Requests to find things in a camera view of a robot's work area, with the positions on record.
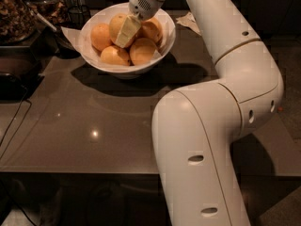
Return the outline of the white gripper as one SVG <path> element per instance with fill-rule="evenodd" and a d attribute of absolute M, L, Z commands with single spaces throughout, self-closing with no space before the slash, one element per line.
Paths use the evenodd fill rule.
<path fill-rule="evenodd" d="M 129 0 L 130 15 L 127 15 L 116 38 L 116 45 L 126 48 L 135 38 L 141 27 L 141 21 L 153 17 L 163 3 L 158 0 Z"/>

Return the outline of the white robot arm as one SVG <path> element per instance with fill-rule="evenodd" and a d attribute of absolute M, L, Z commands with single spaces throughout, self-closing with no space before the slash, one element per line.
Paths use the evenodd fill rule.
<path fill-rule="evenodd" d="M 140 20 L 165 0 L 129 0 Z M 175 89 L 157 104 L 152 141 L 172 226 L 250 226 L 230 145 L 275 114 L 278 66 L 231 0 L 186 0 L 217 79 Z"/>

